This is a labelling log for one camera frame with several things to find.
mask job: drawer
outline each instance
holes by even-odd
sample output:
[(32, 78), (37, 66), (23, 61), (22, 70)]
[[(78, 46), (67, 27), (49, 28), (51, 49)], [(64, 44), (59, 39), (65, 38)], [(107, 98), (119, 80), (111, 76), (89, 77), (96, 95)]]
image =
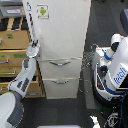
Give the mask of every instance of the drawer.
[(30, 43), (27, 30), (0, 32), (0, 49), (26, 49)]
[(3, 17), (25, 17), (22, 6), (4, 6), (0, 7)]
[(77, 98), (79, 79), (44, 80), (47, 99)]
[(80, 77), (82, 59), (39, 61), (42, 78)]
[(21, 72), (22, 67), (0, 67), (0, 77), (16, 77)]
[[(7, 89), (8, 84), (9, 82), (0, 82), (0, 94), (8, 92)], [(31, 81), (26, 96), (39, 96), (39, 95), (42, 95), (42, 90), (39, 83), (39, 79), (37, 77), (34, 81)]]
[(22, 66), (26, 50), (0, 50), (0, 67)]

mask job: cable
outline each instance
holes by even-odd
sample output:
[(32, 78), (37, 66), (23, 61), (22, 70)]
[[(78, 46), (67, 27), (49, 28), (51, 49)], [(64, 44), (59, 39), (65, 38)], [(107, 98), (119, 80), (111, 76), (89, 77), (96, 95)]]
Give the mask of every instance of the cable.
[(80, 86), (79, 86), (79, 91), (82, 92), (82, 93), (88, 93), (92, 89), (92, 84), (89, 80), (84, 80), (84, 81), (90, 83), (91, 87), (89, 88), (89, 90), (83, 91), (83, 90), (80, 89)]
[(125, 92), (125, 94), (124, 94), (124, 96), (123, 96), (123, 98), (122, 98), (122, 102), (121, 102), (121, 115), (120, 115), (120, 122), (119, 122), (118, 128), (120, 128), (120, 126), (121, 126), (123, 101), (124, 101), (124, 98), (125, 98), (125, 96), (127, 95), (127, 93), (128, 93), (128, 90), (126, 90), (126, 92)]
[(107, 123), (108, 123), (108, 126), (109, 127), (113, 128), (118, 123), (118, 121), (115, 122), (115, 119), (116, 120), (118, 119), (118, 113), (112, 113), (108, 117), (107, 121), (104, 124), (104, 128), (106, 128)]

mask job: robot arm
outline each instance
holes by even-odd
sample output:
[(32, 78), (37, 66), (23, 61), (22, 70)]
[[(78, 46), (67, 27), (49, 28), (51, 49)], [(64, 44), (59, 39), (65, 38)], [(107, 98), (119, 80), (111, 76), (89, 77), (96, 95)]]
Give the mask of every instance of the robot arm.
[(34, 58), (25, 59), (22, 62), (22, 70), (18, 76), (8, 85), (9, 91), (15, 91), (25, 97), (29, 84), (36, 71), (36, 60)]
[(17, 127), (23, 116), (21, 99), (26, 95), (27, 89), (36, 70), (34, 58), (22, 62), (22, 70), (18, 76), (9, 83), (9, 92), (0, 96), (0, 127)]

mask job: floor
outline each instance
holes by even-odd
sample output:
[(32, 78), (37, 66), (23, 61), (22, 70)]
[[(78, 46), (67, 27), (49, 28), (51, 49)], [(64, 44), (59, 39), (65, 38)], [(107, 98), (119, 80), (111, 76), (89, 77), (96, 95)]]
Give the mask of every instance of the floor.
[[(120, 11), (128, 8), (128, 1), (123, 3), (120, 0), (92, 0), (88, 32), (86, 36), (85, 52), (91, 52), (91, 45), (110, 46), (111, 36), (120, 33), (124, 36), (121, 23)], [(80, 79), (80, 90), (77, 99), (47, 100), (46, 98), (23, 99), (25, 108), (24, 118), (18, 128), (36, 128), (44, 125), (79, 125), (82, 128), (92, 128), (93, 122), (91, 115), (97, 116), (101, 128), (105, 123), (104, 116), (101, 114), (101, 107), (92, 107), (96, 99), (93, 97), (92, 90), (87, 89), (89, 78), (86, 74), (89, 70), (86, 64), (83, 65)]]

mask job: white robot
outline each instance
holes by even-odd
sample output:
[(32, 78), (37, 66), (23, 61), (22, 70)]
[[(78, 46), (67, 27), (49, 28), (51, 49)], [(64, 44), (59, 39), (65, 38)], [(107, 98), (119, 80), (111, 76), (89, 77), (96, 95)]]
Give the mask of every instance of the white robot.
[[(128, 34), (128, 10), (122, 10), (120, 20)], [(93, 69), (94, 94), (107, 104), (117, 104), (128, 89), (128, 37), (114, 34), (111, 47), (96, 48)]]

